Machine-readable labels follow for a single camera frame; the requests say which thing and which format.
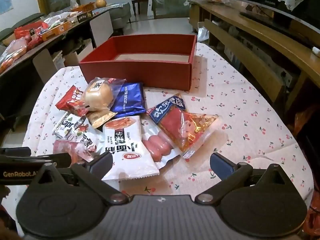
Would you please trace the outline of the pink clear cake packet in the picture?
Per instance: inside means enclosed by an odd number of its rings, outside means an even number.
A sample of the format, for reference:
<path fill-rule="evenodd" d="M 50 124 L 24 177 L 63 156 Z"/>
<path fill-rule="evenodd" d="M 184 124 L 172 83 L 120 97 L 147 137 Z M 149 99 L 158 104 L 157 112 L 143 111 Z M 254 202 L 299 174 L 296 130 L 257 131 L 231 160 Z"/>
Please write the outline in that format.
<path fill-rule="evenodd" d="M 62 139 L 56 140 L 53 143 L 53 154 L 68 153 L 73 164 L 80 161 L 90 162 L 94 159 L 92 154 L 97 147 L 95 145 L 86 146 L 85 143 Z"/>

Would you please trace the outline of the white red date packet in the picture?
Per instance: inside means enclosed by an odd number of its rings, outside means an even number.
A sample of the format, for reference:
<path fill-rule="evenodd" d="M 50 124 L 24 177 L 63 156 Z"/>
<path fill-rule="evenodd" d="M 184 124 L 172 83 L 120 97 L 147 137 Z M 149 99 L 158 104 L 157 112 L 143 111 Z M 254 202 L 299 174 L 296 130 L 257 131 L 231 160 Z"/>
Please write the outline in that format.
<path fill-rule="evenodd" d="M 77 128 L 72 129 L 66 135 L 67 140 L 83 143 L 89 152 L 100 153 L 104 146 L 104 135 L 85 121 Z"/>

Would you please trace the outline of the white Kaprons wafer packet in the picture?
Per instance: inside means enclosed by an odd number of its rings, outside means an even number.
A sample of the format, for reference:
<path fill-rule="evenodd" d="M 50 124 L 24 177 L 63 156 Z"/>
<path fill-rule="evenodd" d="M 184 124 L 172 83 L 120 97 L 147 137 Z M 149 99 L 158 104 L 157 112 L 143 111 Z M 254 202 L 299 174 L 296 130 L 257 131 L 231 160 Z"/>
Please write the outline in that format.
<path fill-rule="evenodd" d="M 86 120 L 86 116 L 79 117 L 72 113 L 65 113 L 53 129 L 53 134 L 59 139 L 67 139 L 69 133 L 76 130 Z"/>

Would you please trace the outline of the white noodle snack bag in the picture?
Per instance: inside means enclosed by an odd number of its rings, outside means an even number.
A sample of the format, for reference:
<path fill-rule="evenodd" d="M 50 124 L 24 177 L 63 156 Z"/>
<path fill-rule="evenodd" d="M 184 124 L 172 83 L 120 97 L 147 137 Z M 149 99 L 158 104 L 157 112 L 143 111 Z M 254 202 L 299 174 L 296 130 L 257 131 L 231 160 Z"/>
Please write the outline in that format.
<path fill-rule="evenodd" d="M 140 117 L 127 116 L 103 125 L 104 147 L 113 165 L 103 180 L 128 180 L 159 175 L 151 154 L 142 143 Z"/>

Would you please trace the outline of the gold foil snack packet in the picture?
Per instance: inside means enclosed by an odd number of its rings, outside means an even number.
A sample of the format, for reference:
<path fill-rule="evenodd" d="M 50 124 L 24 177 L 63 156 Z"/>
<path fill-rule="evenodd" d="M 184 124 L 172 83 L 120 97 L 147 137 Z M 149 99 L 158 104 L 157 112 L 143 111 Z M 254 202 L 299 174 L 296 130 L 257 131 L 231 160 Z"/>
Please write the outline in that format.
<path fill-rule="evenodd" d="M 113 112 L 109 109 L 89 112 L 86 114 L 89 123 L 93 128 L 98 128 L 102 126 L 104 123 L 115 117 L 117 112 Z"/>

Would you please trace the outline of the red gummy candy bag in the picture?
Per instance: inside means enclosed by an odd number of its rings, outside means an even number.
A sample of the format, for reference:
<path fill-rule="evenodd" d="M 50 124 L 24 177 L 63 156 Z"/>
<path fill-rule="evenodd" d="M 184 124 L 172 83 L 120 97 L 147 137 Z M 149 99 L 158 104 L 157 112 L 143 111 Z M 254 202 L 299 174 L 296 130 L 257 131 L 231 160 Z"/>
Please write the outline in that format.
<path fill-rule="evenodd" d="M 56 108 L 67 111 L 77 116 L 84 116 L 88 113 L 82 101 L 83 92 L 73 85 L 67 93 L 56 103 Z"/>

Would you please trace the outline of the red blue snack packet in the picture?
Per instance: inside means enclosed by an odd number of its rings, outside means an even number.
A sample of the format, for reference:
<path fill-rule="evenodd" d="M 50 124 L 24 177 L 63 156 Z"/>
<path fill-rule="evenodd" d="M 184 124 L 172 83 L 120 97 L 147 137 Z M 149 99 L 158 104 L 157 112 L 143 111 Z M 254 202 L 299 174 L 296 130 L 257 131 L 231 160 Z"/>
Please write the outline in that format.
<path fill-rule="evenodd" d="M 218 115 L 191 113 L 177 93 L 146 111 L 152 121 L 180 149 L 184 159 L 191 158 L 209 139 Z"/>

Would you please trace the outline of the pink sausages vacuum pack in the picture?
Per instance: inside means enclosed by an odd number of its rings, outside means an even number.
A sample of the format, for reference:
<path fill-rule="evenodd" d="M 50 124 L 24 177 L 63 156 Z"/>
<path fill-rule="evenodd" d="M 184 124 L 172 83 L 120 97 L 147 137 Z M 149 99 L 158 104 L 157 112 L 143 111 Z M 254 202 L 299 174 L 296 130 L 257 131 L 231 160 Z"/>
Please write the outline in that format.
<path fill-rule="evenodd" d="M 148 117 L 141 119 L 142 143 L 147 148 L 156 167 L 160 170 L 168 161 L 180 156 L 180 149 Z"/>

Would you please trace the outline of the steamed cake clear packet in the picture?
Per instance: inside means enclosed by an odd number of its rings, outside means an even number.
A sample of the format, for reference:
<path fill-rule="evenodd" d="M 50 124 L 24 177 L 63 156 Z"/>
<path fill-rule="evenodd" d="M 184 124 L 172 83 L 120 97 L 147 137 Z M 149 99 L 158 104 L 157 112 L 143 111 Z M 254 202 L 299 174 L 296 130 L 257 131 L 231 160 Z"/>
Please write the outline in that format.
<path fill-rule="evenodd" d="M 81 97 L 81 106 L 90 111 L 111 109 L 126 79 L 110 77 L 93 79 Z"/>

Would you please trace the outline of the blue wafer biscuit packet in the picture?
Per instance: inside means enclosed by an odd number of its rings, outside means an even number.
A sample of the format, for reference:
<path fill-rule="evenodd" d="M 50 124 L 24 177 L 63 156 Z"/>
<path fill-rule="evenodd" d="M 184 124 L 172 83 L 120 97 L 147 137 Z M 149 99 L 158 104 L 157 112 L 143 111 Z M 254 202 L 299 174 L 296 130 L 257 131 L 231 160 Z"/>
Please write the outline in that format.
<path fill-rule="evenodd" d="M 143 85 L 141 83 L 123 84 L 111 111 L 116 113 L 115 118 L 145 113 Z"/>

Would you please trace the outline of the cherry print tablecloth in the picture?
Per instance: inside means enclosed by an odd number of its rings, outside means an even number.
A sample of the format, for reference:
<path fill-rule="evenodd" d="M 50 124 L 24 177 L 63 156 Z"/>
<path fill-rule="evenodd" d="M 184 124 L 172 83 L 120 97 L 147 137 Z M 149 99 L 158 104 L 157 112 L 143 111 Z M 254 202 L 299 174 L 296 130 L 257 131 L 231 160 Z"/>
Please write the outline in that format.
<path fill-rule="evenodd" d="M 75 85 L 84 91 L 87 82 L 79 66 L 60 69 L 44 85 L 29 119 L 22 147 L 32 155 L 52 153 L 53 128 L 64 115 L 55 104 Z M 147 108 L 179 93 L 176 90 L 144 88 Z M 219 115 L 220 124 L 191 159 L 176 157 L 149 178 L 107 181 L 129 196 L 133 194 L 189 194 L 200 192 L 220 181 L 210 169 L 213 152 L 234 163 L 254 168 L 281 165 L 309 207 L 314 192 L 311 168 L 298 142 L 276 111 L 237 70 L 205 44 L 197 43 L 192 88 L 180 92 L 191 113 Z"/>

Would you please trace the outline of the bag of orange fruit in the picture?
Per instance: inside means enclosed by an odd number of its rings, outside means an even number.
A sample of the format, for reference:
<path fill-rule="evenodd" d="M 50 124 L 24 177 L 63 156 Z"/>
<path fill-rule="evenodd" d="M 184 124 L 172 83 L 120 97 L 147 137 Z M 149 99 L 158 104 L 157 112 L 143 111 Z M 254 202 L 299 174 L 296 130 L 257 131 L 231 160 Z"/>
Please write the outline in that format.
<path fill-rule="evenodd" d="M 27 52 L 27 40 L 22 37 L 13 40 L 6 50 L 1 55 L 0 73 L 2 74 L 9 68 L 17 59 L 22 57 Z"/>

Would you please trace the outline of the orange cardboard box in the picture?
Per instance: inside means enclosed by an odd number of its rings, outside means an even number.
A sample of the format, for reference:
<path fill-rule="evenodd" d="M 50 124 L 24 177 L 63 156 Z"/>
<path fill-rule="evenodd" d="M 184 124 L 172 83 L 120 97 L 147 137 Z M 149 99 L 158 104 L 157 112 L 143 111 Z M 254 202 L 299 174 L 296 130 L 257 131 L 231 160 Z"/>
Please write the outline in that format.
<path fill-rule="evenodd" d="M 44 32 L 41 37 L 43 39 L 43 41 L 47 41 L 51 38 L 54 38 L 56 36 L 59 36 L 60 34 L 64 33 L 65 31 L 71 29 L 72 27 L 72 23 L 71 21 L 67 21 L 64 23 L 61 23 L 60 25 L 57 25 L 56 27 L 47 30 L 46 32 Z"/>

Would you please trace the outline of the grey sofa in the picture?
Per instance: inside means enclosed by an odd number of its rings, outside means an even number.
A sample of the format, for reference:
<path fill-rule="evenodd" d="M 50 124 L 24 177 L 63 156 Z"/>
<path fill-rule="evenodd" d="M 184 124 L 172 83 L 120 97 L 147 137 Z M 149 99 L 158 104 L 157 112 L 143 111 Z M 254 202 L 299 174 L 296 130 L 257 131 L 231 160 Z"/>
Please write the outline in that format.
<path fill-rule="evenodd" d="M 131 22 L 131 7 L 129 3 L 117 4 L 109 10 L 112 28 L 115 35 L 123 35 L 127 23 Z"/>

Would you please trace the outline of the round yellow pomelo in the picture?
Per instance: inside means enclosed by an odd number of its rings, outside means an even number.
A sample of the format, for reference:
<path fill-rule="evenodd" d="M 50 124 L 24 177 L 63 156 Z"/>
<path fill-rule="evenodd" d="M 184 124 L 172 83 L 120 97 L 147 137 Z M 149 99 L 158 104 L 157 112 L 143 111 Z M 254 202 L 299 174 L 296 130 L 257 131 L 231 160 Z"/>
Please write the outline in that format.
<path fill-rule="evenodd" d="M 107 2 L 105 0 L 96 0 L 95 1 L 95 7 L 97 9 L 103 8 L 107 6 Z"/>

